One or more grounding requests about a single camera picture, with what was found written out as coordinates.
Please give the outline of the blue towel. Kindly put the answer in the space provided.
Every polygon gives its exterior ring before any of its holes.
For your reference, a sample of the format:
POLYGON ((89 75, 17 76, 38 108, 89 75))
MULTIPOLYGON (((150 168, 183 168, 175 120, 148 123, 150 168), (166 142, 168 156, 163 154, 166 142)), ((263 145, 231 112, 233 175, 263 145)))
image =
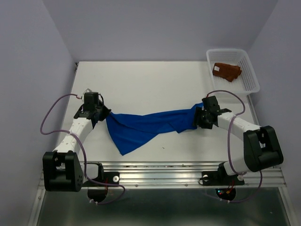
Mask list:
POLYGON ((193 130, 194 114, 197 107, 191 109, 173 110, 147 115, 114 114, 106 118, 109 135, 121 155, 126 155, 148 143, 159 134, 176 131, 181 133, 193 130))

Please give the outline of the brown towel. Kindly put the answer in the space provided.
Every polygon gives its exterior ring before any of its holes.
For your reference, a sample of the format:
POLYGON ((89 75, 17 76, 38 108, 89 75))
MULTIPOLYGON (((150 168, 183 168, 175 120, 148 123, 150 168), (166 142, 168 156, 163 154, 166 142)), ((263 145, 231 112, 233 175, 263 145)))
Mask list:
POLYGON ((242 70, 238 65, 215 63, 212 72, 213 76, 223 78, 228 82, 233 82, 241 75, 242 70))

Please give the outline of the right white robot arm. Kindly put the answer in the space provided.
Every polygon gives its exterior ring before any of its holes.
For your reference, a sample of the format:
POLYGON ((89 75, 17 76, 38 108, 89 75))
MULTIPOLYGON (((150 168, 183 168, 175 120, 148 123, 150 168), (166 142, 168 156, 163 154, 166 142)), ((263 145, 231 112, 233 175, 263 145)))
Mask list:
POLYGON ((202 129, 216 126, 228 132, 228 161, 221 163, 216 172, 220 183, 228 183, 233 175, 258 172, 283 163, 284 157, 273 127, 252 124, 227 108, 221 109, 215 96, 203 98, 202 103, 202 107, 196 108, 193 125, 202 129), (231 135, 243 142, 242 154, 234 159, 230 152, 231 135))

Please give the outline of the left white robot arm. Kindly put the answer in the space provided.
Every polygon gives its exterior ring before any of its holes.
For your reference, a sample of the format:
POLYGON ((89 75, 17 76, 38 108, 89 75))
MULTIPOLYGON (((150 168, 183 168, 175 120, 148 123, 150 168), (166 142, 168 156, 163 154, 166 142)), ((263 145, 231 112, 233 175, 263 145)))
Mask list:
POLYGON ((83 104, 73 117, 69 130, 58 130, 65 133, 61 143, 51 152, 45 152, 42 158, 44 186, 47 191, 78 192, 85 183, 87 165, 81 167, 78 154, 83 152, 84 160, 87 159, 83 151, 83 143, 93 131, 96 124, 106 119, 110 109, 104 105, 103 97, 98 92, 89 89, 81 99, 83 104))

